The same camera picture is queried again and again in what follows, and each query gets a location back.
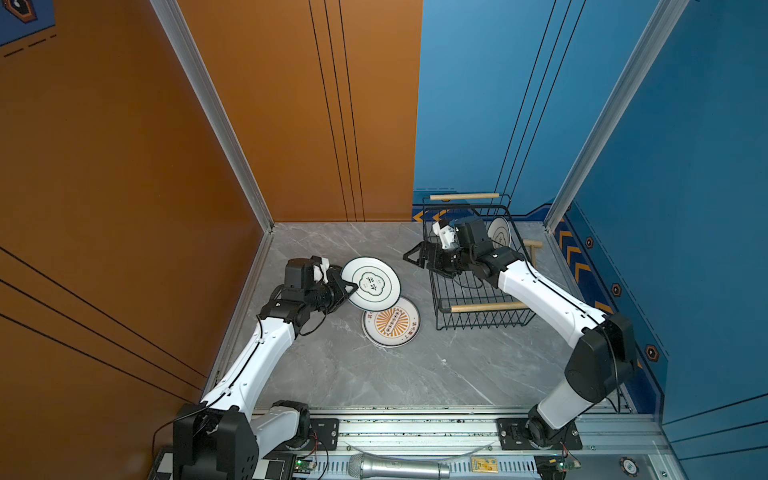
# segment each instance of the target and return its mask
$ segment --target white plate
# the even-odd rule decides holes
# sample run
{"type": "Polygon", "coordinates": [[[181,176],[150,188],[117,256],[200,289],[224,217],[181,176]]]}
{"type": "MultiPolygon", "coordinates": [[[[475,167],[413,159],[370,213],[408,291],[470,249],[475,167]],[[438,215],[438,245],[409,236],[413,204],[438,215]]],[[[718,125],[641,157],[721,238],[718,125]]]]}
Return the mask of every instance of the white plate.
{"type": "Polygon", "coordinates": [[[493,240],[494,248],[511,247],[511,230],[504,217],[497,217],[488,225],[488,236],[493,240]]]}
{"type": "Polygon", "coordinates": [[[362,315],[362,331],[368,339],[388,349],[410,342],[420,326],[419,310],[402,296],[390,309],[362,315]]]}
{"type": "Polygon", "coordinates": [[[378,258],[351,260],[341,271],[341,277],[359,287],[349,297],[352,305],[359,309],[381,312],[392,308],[400,298],[400,279],[392,267],[378,258]]]}

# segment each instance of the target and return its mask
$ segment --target microphone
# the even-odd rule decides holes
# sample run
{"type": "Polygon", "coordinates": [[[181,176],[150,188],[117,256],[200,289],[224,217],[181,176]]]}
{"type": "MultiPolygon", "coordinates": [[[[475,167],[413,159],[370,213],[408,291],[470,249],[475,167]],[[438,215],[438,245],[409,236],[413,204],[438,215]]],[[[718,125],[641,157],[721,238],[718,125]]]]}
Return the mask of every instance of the microphone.
{"type": "Polygon", "coordinates": [[[447,465],[438,462],[420,462],[418,460],[400,460],[359,453],[352,455],[347,468],[349,476],[354,478],[396,477],[426,478],[441,480],[449,478],[451,472],[447,465]]]}

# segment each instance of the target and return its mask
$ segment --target black wire dish rack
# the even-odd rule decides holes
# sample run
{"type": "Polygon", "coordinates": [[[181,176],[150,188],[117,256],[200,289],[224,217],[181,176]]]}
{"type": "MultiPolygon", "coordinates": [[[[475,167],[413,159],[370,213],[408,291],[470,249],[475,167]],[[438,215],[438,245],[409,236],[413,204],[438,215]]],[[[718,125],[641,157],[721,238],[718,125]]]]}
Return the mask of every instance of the black wire dish rack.
{"type": "MultiPolygon", "coordinates": [[[[525,255],[526,260],[530,262],[531,258],[523,244],[520,232],[511,218],[509,209],[503,205],[508,200],[508,195],[498,194],[456,194],[424,197],[422,214],[424,241],[440,244],[440,239],[432,232],[432,225],[441,219],[456,220],[474,215],[484,220],[487,229],[494,219],[504,217],[511,227],[511,241],[508,246],[525,255]],[[468,203],[466,197],[469,197],[470,200],[491,198],[492,203],[468,203]]],[[[424,248],[422,248],[420,255],[424,256],[424,248]]],[[[480,280],[472,272],[463,272],[450,279],[430,270],[429,282],[432,286],[432,302],[435,307],[437,330],[526,326],[535,316],[535,313],[519,303],[514,297],[495,286],[491,286],[488,282],[480,280]],[[489,303],[511,303],[510,306],[513,308],[509,310],[467,311],[491,307],[488,305],[489,303]]]]}

